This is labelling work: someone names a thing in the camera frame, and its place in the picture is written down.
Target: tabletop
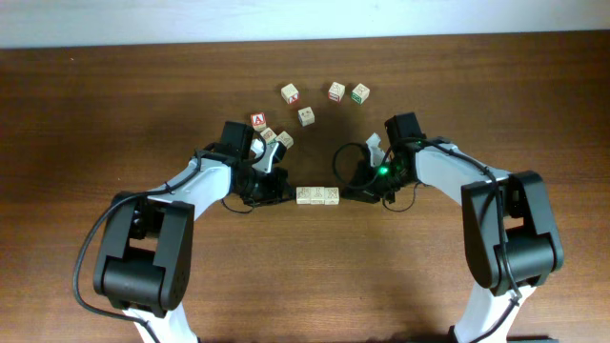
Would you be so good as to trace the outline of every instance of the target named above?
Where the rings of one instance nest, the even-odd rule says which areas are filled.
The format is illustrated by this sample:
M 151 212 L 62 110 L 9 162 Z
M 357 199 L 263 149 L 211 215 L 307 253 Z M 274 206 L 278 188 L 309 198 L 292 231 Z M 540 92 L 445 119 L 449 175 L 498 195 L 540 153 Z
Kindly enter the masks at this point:
M 120 191 L 155 188 L 263 111 L 295 144 L 293 186 L 341 187 L 336 149 L 414 111 L 493 167 L 536 171 L 565 250 L 510 336 L 610 335 L 610 33 L 607 31 L 0 50 L 0 330 L 5 342 L 138 342 L 133 324 L 88 313 L 71 273 L 96 216 Z M 358 105 L 328 99 L 370 90 Z M 301 98 L 286 104 L 293 83 Z M 301 127 L 297 110 L 312 107 Z M 357 162 L 348 151 L 340 169 Z M 411 186 L 396 206 L 411 201 Z M 239 208 L 239 199 L 227 199 Z M 473 285 L 459 205 L 434 188 L 380 204 L 295 202 L 249 215 L 212 205 L 196 222 L 184 307 L 212 342 L 362 342 L 446 333 Z M 80 288 L 92 289 L 98 235 Z

